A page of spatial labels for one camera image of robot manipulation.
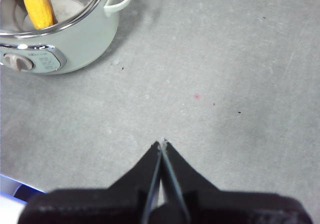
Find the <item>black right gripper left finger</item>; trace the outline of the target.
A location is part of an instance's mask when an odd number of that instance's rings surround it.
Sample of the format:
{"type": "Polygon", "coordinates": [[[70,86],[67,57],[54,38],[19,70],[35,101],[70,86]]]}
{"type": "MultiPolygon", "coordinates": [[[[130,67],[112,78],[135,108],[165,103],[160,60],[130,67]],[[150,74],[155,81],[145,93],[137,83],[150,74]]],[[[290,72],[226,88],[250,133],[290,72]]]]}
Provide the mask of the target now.
{"type": "Polygon", "coordinates": [[[160,144],[108,188],[56,189],[32,197],[20,224],[144,224],[159,186],[160,144]]]}

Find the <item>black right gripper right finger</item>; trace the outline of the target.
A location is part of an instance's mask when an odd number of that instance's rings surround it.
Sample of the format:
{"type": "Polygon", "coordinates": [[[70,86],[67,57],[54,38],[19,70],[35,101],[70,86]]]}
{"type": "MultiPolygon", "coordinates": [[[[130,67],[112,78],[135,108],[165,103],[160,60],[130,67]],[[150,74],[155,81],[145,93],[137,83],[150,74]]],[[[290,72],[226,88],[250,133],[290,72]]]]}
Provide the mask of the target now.
{"type": "Polygon", "coordinates": [[[223,191],[197,172],[165,141],[161,176],[166,203],[151,211],[151,224],[311,224],[296,199],[275,193],[223,191]]]}

